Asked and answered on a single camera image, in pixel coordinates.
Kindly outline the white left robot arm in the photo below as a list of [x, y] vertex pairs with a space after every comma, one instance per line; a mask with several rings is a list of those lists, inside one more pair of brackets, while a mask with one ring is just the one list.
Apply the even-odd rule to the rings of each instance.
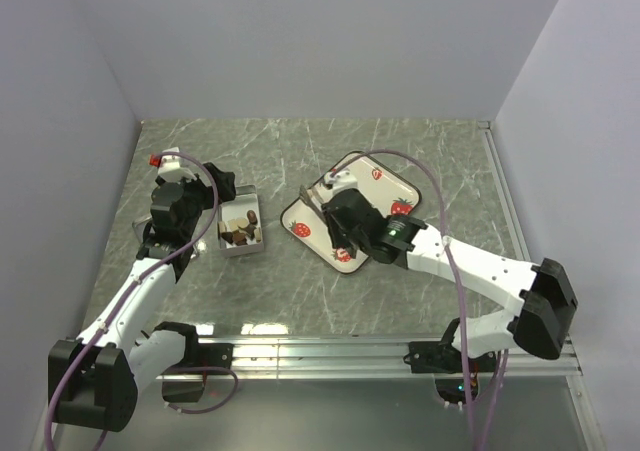
[[140, 392], [166, 369], [193, 371], [201, 360], [192, 325], [163, 323], [143, 343], [143, 325], [174, 289], [215, 214], [236, 197], [235, 175], [196, 163], [178, 151], [152, 157], [157, 169], [150, 217], [128, 277], [103, 312], [75, 338], [59, 340], [48, 356], [46, 424], [123, 430]]

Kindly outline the silver metal tongs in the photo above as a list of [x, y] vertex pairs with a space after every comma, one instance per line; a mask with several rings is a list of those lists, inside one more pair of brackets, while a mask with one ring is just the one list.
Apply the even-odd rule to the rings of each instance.
[[326, 222], [322, 206], [332, 197], [332, 192], [322, 183], [315, 183], [309, 187], [301, 185], [299, 199], [323, 223]]

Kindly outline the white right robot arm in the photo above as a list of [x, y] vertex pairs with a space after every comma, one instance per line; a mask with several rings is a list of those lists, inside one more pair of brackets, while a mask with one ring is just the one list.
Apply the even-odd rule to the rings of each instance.
[[356, 189], [339, 192], [321, 212], [332, 244], [349, 254], [438, 276], [499, 305], [479, 318], [455, 318], [437, 343], [411, 345], [405, 359], [414, 373], [487, 372], [498, 352], [515, 348], [543, 360], [560, 357], [578, 300], [559, 262], [508, 259], [414, 217], [383, 216]]

